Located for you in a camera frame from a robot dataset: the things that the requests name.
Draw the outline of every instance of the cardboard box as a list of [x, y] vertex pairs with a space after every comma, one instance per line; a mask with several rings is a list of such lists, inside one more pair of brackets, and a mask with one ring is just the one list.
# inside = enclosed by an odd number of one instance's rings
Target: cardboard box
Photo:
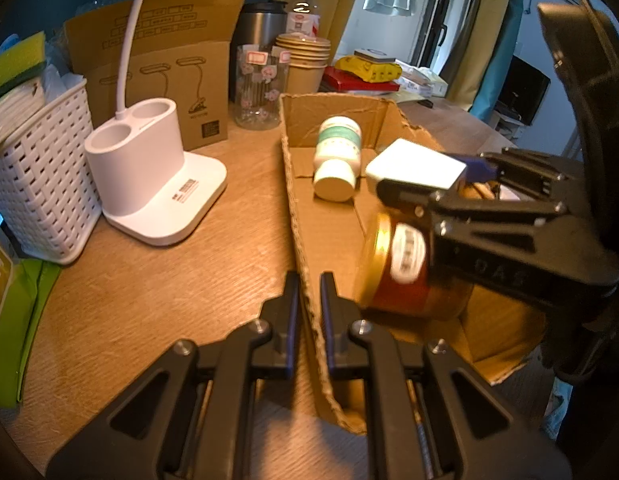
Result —
[[[433, 149], [438, 143], [423, 128], [411, 126], [397, 105], [372, 97], [308, 94], [281, 98], [282, 149], [296, 261], [304, 292], [308, 355], [317, 409], [323, 418], [354, 433], [365, 432], [360, 381], [332, 384], [321, 329], [319, 277], [331, 270], [340, 295], [352, 297], [358, 258], [369, 219], [382, 209], [369, 192], [365, 172], [353, 201], [325, 202], [314, 196], [313, 158], [318, 128], [328, 117], [345, 115], [363, 130], [363, 168], [378, 150], [403, 137]], [[366, 311], [365, 316], [391, 329], [400, 339], [423, 342], [445, 338], [491, 383], [525, 364], [541, 342], [545, 318], [538, 310], [474, 286], [458, 319], [442, 322]]]
[[[131, 48], [126, 104], [176, 102], [182, 144], [227, 139], [229, 42], [244, 0], [144, 0]], [[115, 112], [122, 39], [131, 2], [65, 23], [73, 70], [87, 78], [94, 128]]]

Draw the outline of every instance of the plastic basket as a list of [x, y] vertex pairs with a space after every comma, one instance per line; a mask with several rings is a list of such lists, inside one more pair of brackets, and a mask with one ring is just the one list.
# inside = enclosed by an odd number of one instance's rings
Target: plastic basket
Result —
[[59, 264], [79, 256], [100, 216], [84, 154], [93, 129], [85, 83], [0, 144], [0, 213], [24, 252]]

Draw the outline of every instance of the white sticker on jar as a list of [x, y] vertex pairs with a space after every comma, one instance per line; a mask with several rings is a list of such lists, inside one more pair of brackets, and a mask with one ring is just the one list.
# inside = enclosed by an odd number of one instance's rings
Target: white sticker on jar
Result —
[[426, 254], [423, 234], [411, 225], [397, 224], [391, 244], [391, 278], [401, 285], [414, 283], [421, 273]]

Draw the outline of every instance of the plastic water bottle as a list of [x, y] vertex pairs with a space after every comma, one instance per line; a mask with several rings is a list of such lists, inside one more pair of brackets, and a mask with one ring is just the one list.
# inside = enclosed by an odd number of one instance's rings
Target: plastic water bottle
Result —
[[316, 0], [289, 0], [287, 7], [288, 34], [297, 34], [307, 38], [318, 36], [320, 13]]

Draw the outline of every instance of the green package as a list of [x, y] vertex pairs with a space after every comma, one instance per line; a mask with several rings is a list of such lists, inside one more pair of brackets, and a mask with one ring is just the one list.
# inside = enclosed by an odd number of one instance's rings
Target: green package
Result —
[[60, 267], [41, 260], [14, 262], [0, 246], [0, 408], [22, 398], [33, 338]]

